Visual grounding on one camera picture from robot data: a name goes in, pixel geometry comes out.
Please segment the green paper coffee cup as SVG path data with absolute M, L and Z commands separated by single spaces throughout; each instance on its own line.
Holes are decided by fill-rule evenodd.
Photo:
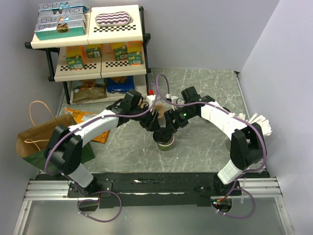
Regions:
M 172 147 L 174 141 L 175 141 L 175 137 L 172 136 L 171 139 L 170 139 L 168 142 L 166 142 L 166 143 L 158 143 L 158 144 L 157 144 L 158 149 L 159 149 L 160 151 L 168 151 L 168 150 L 171 149 L 171 147 Z

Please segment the brown snack bag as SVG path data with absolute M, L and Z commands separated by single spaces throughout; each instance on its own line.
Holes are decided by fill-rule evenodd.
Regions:
M 107 98 L 103 78 L 77 80 L 72 82 L 70 101 L 72 104 L 94 102 Z

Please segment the green small box left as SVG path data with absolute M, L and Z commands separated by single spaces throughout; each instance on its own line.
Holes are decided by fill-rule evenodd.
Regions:
M 85 67 L 84 58 L 81 55 L 67 57 L 66 62 L 67 62 L 67 65 L 69 66 L 69 69 L 71 71 L 84 69 L 84 67 Z

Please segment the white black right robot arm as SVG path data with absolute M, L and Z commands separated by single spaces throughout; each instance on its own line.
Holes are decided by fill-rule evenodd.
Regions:
M 194 117 L 201 117 L 221 130 L 230 140 L 230 160 L 218 172 L 213 188 L 217 194 L 225 195 L 231 188 L 230 183 L 266 157 L 262 126 L 237 117 L 208 95 L 200 96 L 193 86 L 183 90 L 181 95 L 184 103 L 173 104 L 164 114 L 166 126 L 162 137 L 170 138 Z

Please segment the black plastic cup lid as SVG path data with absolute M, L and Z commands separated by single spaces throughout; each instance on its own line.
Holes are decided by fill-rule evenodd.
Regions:
M 167 143 L 167 142 L 171 142 L 173 139 L 173 134 L 166 134 L 164 132 L 161 131 L 155 131 L 153 133 L 153 139 L 156 143 Z

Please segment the grey cup of straws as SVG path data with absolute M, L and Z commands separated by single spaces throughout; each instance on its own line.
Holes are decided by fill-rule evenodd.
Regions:
M 243 113 L 239 113 L 237 116 L 239 119 L 242 119 L 250 124 L 252 123 L 257 123 L 260 125 L 261 129 L 262 129 L 262 133 L 263 136 L 270 136 L 272 134 L 272 128 L 269 124 L 269 120 L 266 119 L 265 116 L 263 115 L 259 115 L 257 113 L 255 113 L 251 118 L 246 119 L 246 115 Z

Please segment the green small box front-right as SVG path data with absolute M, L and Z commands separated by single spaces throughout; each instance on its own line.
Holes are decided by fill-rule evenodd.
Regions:
M 128 64 L 129 65 L 142 65 L 143 57 L 141 51 L 129 52 L 127 54 Z

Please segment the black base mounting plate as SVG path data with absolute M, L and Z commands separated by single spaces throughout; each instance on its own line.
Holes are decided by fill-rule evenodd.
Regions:
M 232 185 L 218 183 L 216 173 L 95 173 L 91 190 L 78 189 L 71 183 L 68 198 L 100 200 L 100 208 L 115 206 L 210 207 L 215 196 L 224 197 Z

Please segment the blue chip bag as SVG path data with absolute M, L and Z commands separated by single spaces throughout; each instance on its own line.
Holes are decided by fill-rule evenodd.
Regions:
M 109 93 L 126 93 L 130 90 L 134 90 L 133 76 L 119 76 L 107 78 L 107 91 Z

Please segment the orange snack bag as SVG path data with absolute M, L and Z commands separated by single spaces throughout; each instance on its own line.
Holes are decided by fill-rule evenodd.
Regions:
M 65 109 L 65 114 L 71 114 L 71 116 L 74 118 L 76 123 L 82 123 L 84 121 L 87 121 L 90 118 L 97 116 L 96 113 L 79 111 L 79 110 L 74 110 L 74 109 L 70 109 L 70 108 Z M 110 130 L 108 130 L 108 131 L 102 133 L 101 135 L 95 137 L 94 139 L 92 139 L 92 141 L 105 144 L 107 141 L 107 138 L 109 136 L 109 133 L 110 133 Z

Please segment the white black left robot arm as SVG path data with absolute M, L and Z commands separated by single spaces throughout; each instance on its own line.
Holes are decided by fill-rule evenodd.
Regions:
M 81 162 L 83 147 L 100 134 L 129 120 L 138 121 L 148 131 L 159 130 L 157 113 L 151 111 L 157 102 L 157 95 L 147 96 L 148 106 L 141 107 L 141 99 L 141 93 L 131 90 L 122 99 L 84 122 L 69 127 L 56 126 L 45 149 L 45 173 L 51 173 L 48 166 L 53 164 L 57 167 L 57 173 L 79 185 L 79 191 L 84 196 L 93 196 L 97 190 L 97 179 Z

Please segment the striped purple cloth pad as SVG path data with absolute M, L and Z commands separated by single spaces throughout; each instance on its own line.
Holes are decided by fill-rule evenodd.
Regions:
M 124 26 L 132 23 L 133 18 L 128 12 L 120 11 L 114 13 L 98 14 L 95 18 L 95 22 L 100 27 Z

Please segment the green small box right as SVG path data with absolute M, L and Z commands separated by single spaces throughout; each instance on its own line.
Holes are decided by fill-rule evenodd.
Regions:
M 128 50 L 126 46 L 121 46 L 113 50 L 113 54 L 116 61 L 127 59 Z

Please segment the brown cardboard cup carrier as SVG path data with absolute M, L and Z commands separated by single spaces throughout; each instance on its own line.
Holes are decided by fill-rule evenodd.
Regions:
M 155 112 L 157 112 L 158 116 L 158 120 L 161 120 L 164 118 L 164 113 L 165 113 L 165 105 L 163 103 L 157 103 L 153 106 L 152 108 L 152 114 L 154 114 Z

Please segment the cream three-tier shelf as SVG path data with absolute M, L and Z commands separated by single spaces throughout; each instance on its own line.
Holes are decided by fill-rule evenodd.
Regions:
M 95 18 L 101 13 L 118 11 L 128 12 L 133 22 L 126 26 L 99 27 Z M 145 30 L 144 8 L 138 5 L 121 5 L 107 7 L 93 7 L 87 14 L 86 34 L 83 36 L 52 39 L 41 41 L 34 36 L 32 41 L 26 42 L 27 49 L 42 50 L 46 53 L 49 81 L 61 82 L 64 87 L 67 104 L 71 103 L 73 94 L 68 87 L 70 82 L 76 80 L 110 78 L 118 76 L 133 76 L 135 90 L 143 96 L 148 93 L 148 65 L 147 44 L 151 38 Z M 126 59 L 115 61 L 111 52 L 111 43 L 142 42 L 143 63 L 141 65 L 128 65 Z M 101 44 L 104 47 L 101 58 L 86 58 L 86 65 L 80 70 L 70 70 L 66 64 L 67 46 L 86 46 Z

